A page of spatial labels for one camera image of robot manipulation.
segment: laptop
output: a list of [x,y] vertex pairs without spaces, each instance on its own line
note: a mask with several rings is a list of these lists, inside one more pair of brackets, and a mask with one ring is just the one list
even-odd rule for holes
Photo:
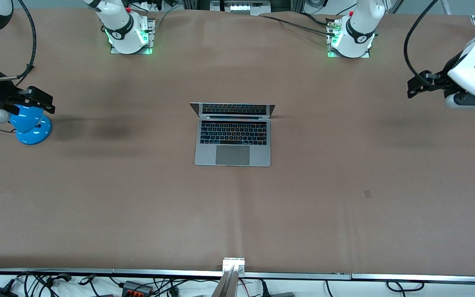
[[190,103],[199,116],[195,165],[270,166],[272,104]]

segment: brown tablecloth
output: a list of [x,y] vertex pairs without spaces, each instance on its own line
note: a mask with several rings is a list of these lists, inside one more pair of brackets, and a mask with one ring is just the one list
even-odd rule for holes
[[[475,111],[442,92],[406,98],[416,16],[386,15],[371,58],[349,60],[256,16],[172,12],[151,56],[119,56],[93,11],[32,15],[23,87],[57,112],[40,145],[0,133],[0,267],[200,270],[241,256],[248,271],[475,275]],[[23,70],[30,35],[16,12],[0,71]],[[427,16],[412,62],[439,71],[473,36],[467,17]],[[195,166],[191,101],[276,104],[272,166]]]

